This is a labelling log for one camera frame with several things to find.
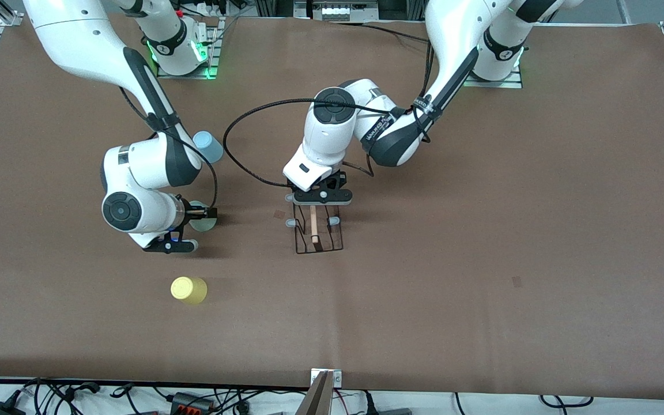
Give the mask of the mint green plastic cup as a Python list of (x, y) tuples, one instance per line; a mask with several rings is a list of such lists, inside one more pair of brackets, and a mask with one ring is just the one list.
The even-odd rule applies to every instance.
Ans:
[[(191, 201), (189, 203), (191, 208), (213, 208), (200, 201)], [(190, 221), (188, 224), (192, 226), (195, 231), (203, 233), (213, 229), (216, 226), (218, 218), (216, 220), (203, 220), (203, 221)]]

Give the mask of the black wire cup holder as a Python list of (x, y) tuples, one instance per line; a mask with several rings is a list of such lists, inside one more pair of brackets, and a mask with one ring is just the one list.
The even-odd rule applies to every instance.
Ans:
[(293, 194), (285, 195), (292, 205), (292, 218), (285, 221), (293, 229), (295, 253), (324, 253), (344, 249), (339, 206), (298, 205)]

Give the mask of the yellow plastic cup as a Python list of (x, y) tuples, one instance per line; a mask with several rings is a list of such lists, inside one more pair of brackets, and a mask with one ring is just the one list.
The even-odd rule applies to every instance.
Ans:
[(181, 276), (172, 282), (169, 291), (183, 304), (198, 305), (206, 299), (208, 286), (201, 278)]

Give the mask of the light blue plastic cup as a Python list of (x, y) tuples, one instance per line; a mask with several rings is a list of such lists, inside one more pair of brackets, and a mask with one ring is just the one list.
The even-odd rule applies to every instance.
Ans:
[(209, 164), (220, 161), (224, 155), (223, 145), (208, 131), (198, 131), (193, 135), (196, 149)]

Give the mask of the white terminal block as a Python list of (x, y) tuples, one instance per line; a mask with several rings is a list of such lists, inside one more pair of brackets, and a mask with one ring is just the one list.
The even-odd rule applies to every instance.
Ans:
[(364, 23), (378, 20), (378, 0), (311, 0), (312, 18), (321, 21)]

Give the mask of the brown table mat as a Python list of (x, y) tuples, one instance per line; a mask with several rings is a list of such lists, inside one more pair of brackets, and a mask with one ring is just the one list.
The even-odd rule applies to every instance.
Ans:
[(408, 163), (349, 173), (343, 250), (295, 253), (286, 192), (224, 159), (218, 226), (165, 255), (101, 212), (147, 126), (5, 29), (0, 376), (664, 399), (664, 34), (527, 44), (522, 89), (463, 88)]

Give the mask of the black orange connector box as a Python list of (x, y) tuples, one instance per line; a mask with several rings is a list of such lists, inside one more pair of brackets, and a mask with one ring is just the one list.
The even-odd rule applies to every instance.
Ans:
[(169, 395), (171, 410), (169, 415), (210, 415), (214, 402), (188, 393)]

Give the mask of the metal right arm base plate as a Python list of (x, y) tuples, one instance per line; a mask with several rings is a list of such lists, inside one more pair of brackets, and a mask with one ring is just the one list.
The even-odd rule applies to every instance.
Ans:
[(162, 56), (152, 52), (151, 58), (160, 78), (186, 78), (214, 80), (218, 75), (221, 48), (225, 32), (225, 18), (215, 24), (195, 21), (184, 16), (187, 24), (187, 37), (174, 50), (173, 55)]

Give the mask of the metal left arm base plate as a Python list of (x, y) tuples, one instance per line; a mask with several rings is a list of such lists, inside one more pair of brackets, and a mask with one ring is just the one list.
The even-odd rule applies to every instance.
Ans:
[(521, 89), (523, 87), (520, 65), (516, 64), (506, 78), (498, 81), (485, 81), (469, 74), (463, 86), (479, 88)]

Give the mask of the silver metal bracket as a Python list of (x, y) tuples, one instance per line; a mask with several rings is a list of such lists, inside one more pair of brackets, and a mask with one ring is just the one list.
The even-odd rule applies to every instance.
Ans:
[(327, 368), (312, 368), (310, 371), (310, 384), (313, 384), (316, 381), (317, 376), (321, 375), (325, 371), (330, 372), (330, 378), (332, 378), (332, 384), (335, 389), (342, 388), (342, 371), (339, 369), (327, 369)]

